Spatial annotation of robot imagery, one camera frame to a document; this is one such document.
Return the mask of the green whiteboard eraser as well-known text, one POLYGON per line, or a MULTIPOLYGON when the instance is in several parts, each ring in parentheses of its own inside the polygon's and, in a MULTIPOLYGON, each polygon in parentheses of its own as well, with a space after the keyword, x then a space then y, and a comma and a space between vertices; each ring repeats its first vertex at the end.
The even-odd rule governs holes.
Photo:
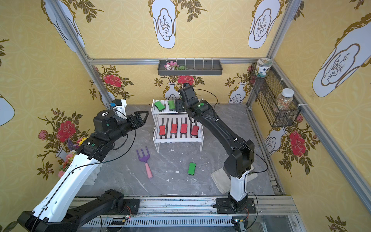
POLYGON ((168 107, 169 107, 169 111, 175 111, 176 110, 176 101, 175 100, 168 100, 168 107))
POLYGON ((154 107, 159 111, 162 112, 166 109, 165 105, 161 101, 154 102, 154 107))
POLYGON ((191 162, 188 167, 187 173, 191 176, 195 175, 196 163, 191 162))

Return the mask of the red whiteboard eraser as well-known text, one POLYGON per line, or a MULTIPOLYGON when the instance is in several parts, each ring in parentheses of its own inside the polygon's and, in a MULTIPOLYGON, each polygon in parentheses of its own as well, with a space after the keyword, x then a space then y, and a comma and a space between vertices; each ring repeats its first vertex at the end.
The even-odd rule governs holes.
POLYGON ((166 135, 166 126, 165 125, 161 125, 159 126, 159 136, 165 136, 166 135))
POLYGON ((171 134, 177 134, 178 125, 172 124, 171 125, 171 134))
POLYGON ((191 130, 190 134, 192 136, 198 136, 198 132, 199 132, 199 126, 195 125, 195 126, 192 127, 192 130, 191 130))
POLYGON ((181 134, 187 134, 187 128, 188 128, 188 125, 186 123, 182 123, 180 133, 181 134))

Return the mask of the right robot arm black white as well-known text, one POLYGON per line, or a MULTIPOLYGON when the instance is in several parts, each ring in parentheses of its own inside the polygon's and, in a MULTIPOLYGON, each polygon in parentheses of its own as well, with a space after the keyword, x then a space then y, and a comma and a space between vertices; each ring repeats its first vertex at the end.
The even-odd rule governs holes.
POLYGON ((251 140, 245 141, 233 132, 206 100, 199 101, 192 85, 184 84, 179 94, 188 116, 206 127, 228 154, 224 162, 224 170, 231 177, 227 206, 233 213, 246 212, 253 205, 248 202, 246 178, 253 174, 254 143, 251 140))

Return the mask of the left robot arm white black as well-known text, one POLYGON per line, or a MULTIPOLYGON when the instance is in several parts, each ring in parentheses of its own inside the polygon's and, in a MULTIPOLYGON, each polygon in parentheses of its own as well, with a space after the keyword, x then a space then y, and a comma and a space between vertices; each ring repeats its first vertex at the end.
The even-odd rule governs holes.
POLYGON ((107 163, 105 158, 114 149, 114 143, 144 126, 148 116, 148 111, 136 111, 132 115, 100 111, 93 119, 94 133, 77 149, 66 173, 32 211, 21 213, 17 223, 28 232, 76 232, 99 215, 127 210, 123 194, 114 189, 82 206, 69 207, 92 172, 107 163))

